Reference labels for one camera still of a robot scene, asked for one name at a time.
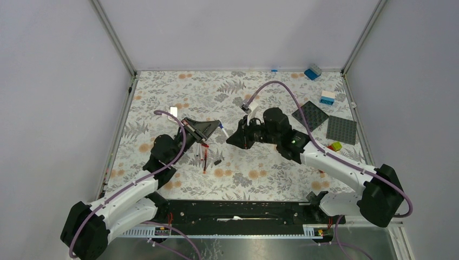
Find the white marker blue end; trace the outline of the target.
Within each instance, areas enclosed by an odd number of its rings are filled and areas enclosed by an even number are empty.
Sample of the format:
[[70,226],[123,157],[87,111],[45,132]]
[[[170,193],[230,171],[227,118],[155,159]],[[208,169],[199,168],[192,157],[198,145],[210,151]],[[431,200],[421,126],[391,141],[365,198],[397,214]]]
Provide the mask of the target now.
[[224,133],[225,137],[228,139],[230,137],[230,135],[227,133],[226,128],[221,123],[219,124],[219,127],[222,130],[222,132]]

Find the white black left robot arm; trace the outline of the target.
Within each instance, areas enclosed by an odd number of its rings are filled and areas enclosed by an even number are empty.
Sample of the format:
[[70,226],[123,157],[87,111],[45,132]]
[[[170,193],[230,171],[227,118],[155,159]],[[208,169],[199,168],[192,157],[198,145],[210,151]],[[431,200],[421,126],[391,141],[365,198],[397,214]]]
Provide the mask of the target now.
[[71,258],[97,259],[112,240],[135,225],[167,218],[167,206],[149,196],[170,181],[176,173],[173,165],[183,154],[195,143],[207,141],[221,122],[184,118],[178,125],[175,137],[155,138],[148,161],[130,181],[98,200],[71,207],[60,235]]

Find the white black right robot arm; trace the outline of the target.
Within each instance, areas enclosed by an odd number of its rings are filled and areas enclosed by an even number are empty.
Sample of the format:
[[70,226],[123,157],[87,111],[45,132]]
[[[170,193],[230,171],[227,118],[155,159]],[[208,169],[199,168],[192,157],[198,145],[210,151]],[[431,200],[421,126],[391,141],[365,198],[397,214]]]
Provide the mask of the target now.
[[331,216],[358,212],[373,225],[385,228],[396,217],[406,194],[391,166],[361,164],[323,145],[315,145],[309,135],[292,128],[287,115],[279,108],[266,110],[263,119],[261,122],[244,116],[235,133],[227,138],[227,144],[245,150],[256,142],[274,144],[285,159],[324,171],[357,194],[356,201],[344,206],[331,206],[334,197],[325,196],[310,209],[315,222],[324,223]]

